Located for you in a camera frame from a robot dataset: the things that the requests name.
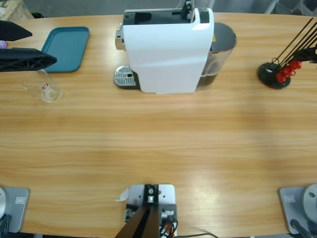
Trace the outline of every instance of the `teal tray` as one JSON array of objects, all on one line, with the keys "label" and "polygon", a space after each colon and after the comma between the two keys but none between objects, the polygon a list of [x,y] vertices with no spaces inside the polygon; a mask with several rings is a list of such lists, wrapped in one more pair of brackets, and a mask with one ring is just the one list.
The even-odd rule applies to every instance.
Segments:
[{"label": "teal tray", "polygon": [[58,27],[46,39],[42,51],[57,58],[57,63],[45,69],[48,73],[74,72],[84,56],[89,38],[89,29],[80,27]]}]

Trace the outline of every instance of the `metal grate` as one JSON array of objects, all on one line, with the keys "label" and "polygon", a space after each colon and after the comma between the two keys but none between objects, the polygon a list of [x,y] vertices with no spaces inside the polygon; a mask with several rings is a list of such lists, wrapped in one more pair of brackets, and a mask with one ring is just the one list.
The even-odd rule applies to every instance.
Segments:
[{"label": "metal grate", "polygon": [[119,87],[133,87],[137,85],[134,80],[132,69],[128,65],[117,68],[114,72],[113,80]]}]

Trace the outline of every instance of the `coffee machine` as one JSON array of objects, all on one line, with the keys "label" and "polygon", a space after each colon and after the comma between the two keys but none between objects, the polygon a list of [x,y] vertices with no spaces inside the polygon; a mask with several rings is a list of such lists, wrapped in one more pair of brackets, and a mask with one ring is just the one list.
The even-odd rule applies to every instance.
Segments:
[{"label": "coffee machine", "polygon": [[119,67],[114,82],[146,93],[193,93],[211,50],[213,12],[195,8],[126,10],[116,31],[116,48],[130,65]]}]

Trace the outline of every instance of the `wood grain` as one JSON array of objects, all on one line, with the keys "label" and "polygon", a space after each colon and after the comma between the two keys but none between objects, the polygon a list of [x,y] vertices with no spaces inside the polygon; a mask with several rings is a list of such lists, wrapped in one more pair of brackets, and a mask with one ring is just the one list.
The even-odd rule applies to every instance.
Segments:
[{"label": "wood grain", "polygon": [[80,69],[51,74],[64,92],[57,103],[24,91],[26,73],[0,75],[0,182],[31,189],[23,231],[114,237],[125,188],[171,183],[180,235],[286,232],[277,190],[317,182],[316,66],[303,64],[283,90],[262,85],[256,70],[308,18],[216,13],[238,44],[210,88],[182,95],[116,88],[113,72],[128,63],[114,46],[121,19],[18,22],[33,37],[9,47],[41,49],[60,26],[91,33]]}]

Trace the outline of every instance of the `label sticker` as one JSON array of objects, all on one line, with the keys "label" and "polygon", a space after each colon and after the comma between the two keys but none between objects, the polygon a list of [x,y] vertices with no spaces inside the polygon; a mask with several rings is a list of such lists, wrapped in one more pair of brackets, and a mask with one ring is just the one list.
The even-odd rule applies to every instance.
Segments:
[{"label": "label sticker", "polygon": [[45,90],[49,87],[49,85],[46,83],[42,88]]},{"label": "label sticker", "polygon": [[286,203],[296,202],[294,195],[284,196],[284,199]]},{"label": "label sticker", "polygon": [[16,197],[15,204],[25,204],[25,197]]}]

